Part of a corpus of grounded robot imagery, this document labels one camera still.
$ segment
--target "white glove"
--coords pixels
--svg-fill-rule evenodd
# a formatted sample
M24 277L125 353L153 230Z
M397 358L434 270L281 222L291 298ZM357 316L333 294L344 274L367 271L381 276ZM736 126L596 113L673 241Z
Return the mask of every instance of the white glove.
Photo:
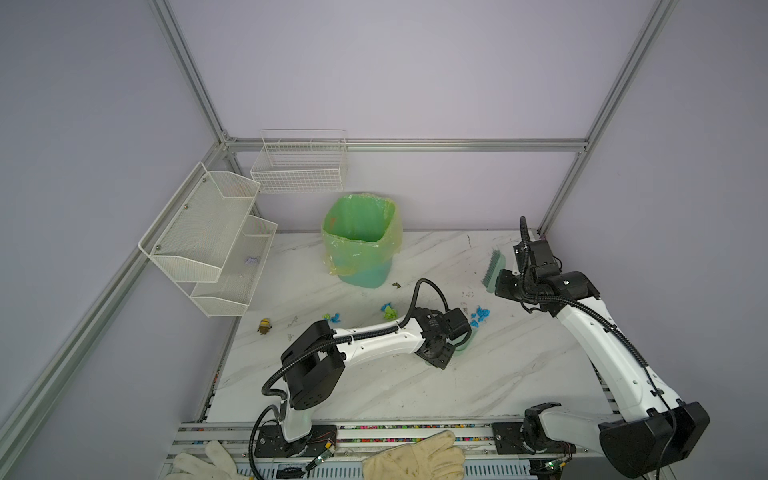
M165 475L164 480L249 480L253 478L237 473L235 461L218 441L208 442L208 445L205 445L205 454L213 461L213 465L188 453L176 455L174 467L189 473L170 473Z
M385 450L362 463L365 480L462 480L464 452L454 447L456 437L450 430Z

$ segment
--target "teal trash can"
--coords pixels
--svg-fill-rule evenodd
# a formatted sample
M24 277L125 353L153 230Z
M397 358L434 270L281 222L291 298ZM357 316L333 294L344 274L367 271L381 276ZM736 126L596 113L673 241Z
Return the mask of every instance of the teal trash can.
M376 288L386 281L392 255L402 245L395 202L371 194L339 198L323 220L326 265L352 285Z

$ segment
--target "table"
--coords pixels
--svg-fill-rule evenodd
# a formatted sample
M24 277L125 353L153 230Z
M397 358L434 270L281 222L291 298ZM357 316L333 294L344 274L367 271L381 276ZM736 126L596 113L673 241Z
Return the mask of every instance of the table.
M254 422L277 397L261 386L280 367L280 354L325 313L340 314L334 326L381 323L385 303L403 315L413 285L426 277L449 306L469 314L478 306L490 316L468 348L440 370L414 354L378 359L345 369L314 419L490 419L522 415L543 402L611 413L576 339L547 313L526 313L519 304L487 293L482 277L494 247L514 264L520 234L508 231L405 232L386 283L364 289L341 282L323 265L319 233L278 233L250 310L240 321L208 412L208 422ZM393 286L399 283L402 288ZM442 310L437 294L422 285L417 306ZM262 318L272 329L258 332ZM287 389L283 380L277 388Z

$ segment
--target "green brush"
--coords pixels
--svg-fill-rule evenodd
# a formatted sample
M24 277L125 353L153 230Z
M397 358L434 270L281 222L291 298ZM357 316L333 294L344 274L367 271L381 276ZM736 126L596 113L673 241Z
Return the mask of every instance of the green brush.
M491 264L488 265L488 271L485 272L485 276L482 277L482 284L485 286L488 293L494 293L496 291L498 273L501 272L505 266L507 266L507 257L505 257L500 250L493 249Z

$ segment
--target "white mesh shelf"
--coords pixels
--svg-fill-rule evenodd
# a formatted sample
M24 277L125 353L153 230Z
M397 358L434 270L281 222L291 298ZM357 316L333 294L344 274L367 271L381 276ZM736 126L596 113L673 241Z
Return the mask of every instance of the white mesh shelf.
M249 215L216 283L198 283L190 298L208 316L242 316L264 269L277 224Z
M174 282L218 281L258 190L258 182L250 178L204 171L184 205L145 253Z
M307 138L317 134L334 137ZM344 190L346 132L264 130L262 139L264 146L250 170L262 193Z
M207 316L242 316L250 305L277 224L250 214L259 183L198 164L166 207L173 219L158 234L161 214L139 248Z

